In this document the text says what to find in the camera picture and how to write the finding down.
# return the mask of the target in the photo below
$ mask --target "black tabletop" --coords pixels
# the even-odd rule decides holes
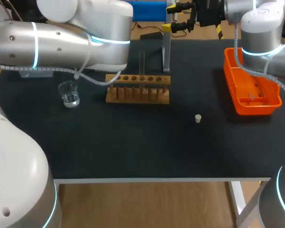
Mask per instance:
[[[0,76],[0,105],[39,143],[56,179],[270,177],[285,162],[285,93],[271,116],[237,115],[223,72],[224,49],[232,46],[172,41],[170,105],[106,104],[106,87],[81,78],[80,105],[66,109],[57,87],[71,74],[23,79],[8,71]],[[138,74],[139,51],[146,74],[164,75],[155,40],[131,42],[123,73]]]

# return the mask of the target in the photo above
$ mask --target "small white cap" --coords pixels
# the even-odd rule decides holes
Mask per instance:
[[[201,115],[200,114],[195,115],[195,122],[199,123],[200,120],[201,120]]]

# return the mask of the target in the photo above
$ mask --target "white cable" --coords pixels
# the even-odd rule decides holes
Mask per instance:
[[[252,76],[265,77],[266,79],[277,83],[283,90],[285,90],[285,85],[282,82],[280,82],[276,77],[274,77],[272,75],[264,75],[264,73],[249,70],[249,69],[242,66],[242,64],[240,63],[240,61],[238,59],[238,49],[237,49],[238,48],[238,42],[237,41],[238,41],[238,25],[236,24],[235,38],[234,38],[234,57],[235,57],[235,61],[238,65],[238,67],[241,68],[242,70],[246,71],[247,73],[249,73]]]
[[[88,34],[88,33],[85,33],[86,36],[87,36],[87,40],[88,40],[88,46],[91,45],[91,42],[92,42],[92,38],[91,38],[91,35]],[[86,57],[85,57],[85,61],[83,63],[83,65],[81,66],[81,68],[79,69],[79,71],[77,71],[77,68],[75,68],[75,71],[76,71],[76,74],[74,74],[74,79],[78,79],[79,78],[79,75],[86,67],[89,59],[90,59],[90,55],[91,55],[91,48],[88,48],[88,52],[86,54]]]
[[[112,78],[108,82],[99,82],[95,79],[88,77],[83,73],[78,73],[72,69],[67,68],[59,68],[59,67],[28,67],[28,66],[4,66],[0,65],[1,70],[12,70],[12,71],[59,71],[59,72],[68,72],[71,74],[79,74],[81,77],[85,78],[86,80],[100,86],[108,86],[109,84],[113,83],[120,75],[121,71],[119,71],[114,78]]]

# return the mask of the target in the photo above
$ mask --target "glowing blue ring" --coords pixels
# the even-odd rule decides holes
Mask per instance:
[[[111,40],[111,39],[102,39],[98,37],[91,36],[93,40],[104,42],[104,43],[111,43],[111,44],[129,44],[130,41],[118,41],[118,40]]]
[[[277,191],[277,196],[279,197],[280,203],[281,203],[281,205],[285,211],[285,204],[284,204],[284,201],[282,200],[282,196],[281,196],[281,192],[280,192],[280,188],[279,188],[279,177],[280,177],[281,169],[282,169],[282,166],[281,166],[279,173],[277,174],[277,177],[276,177],[276,191]]]
[[[268,52],[264,52],[264,53],[251,53],[251,52],[247,52],[245,51],[243,48],[242,48],[242,51],[247,54],[247,55],[250,55],[250,56],[265,56],[265,55],[270,55],[274,52],[276,52],[278,49],[280,49],[280,46],[272,51],[268,51]]]
[[[53,217],[53,214],[54,214],[54,211],[55,211],[55,208],[56,208],[56,204],[57,204],[57,188],[56,188],[55,184],[54,184],[54,186],[55,186],[55,203],[54,203],[54,207],[53,207],[51,215],[49,216],[47,222],[44,224],[44,226],[42,228],[46,228],[47,227],[47,225],[49,224],[49,222],[51,221],[51,219]]]
[[[34,22],[32,22],[33,24],[33,29],[34,29],[34,37],[35,37],[35,58],[34,58],[34,64],[33,67],[37,66],[38,63],[38,33],[37,33],[37,27],[36,24]]]

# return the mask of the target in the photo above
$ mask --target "orange plastic tray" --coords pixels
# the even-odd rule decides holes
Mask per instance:
[[[243,64],[242,49],[238,58]],[[234,59],[234,49],[225,49],[224,71],[231,97],[240,115],[269,115],[281,107],[280,86],[263,77],[253,77],[240,69]]]

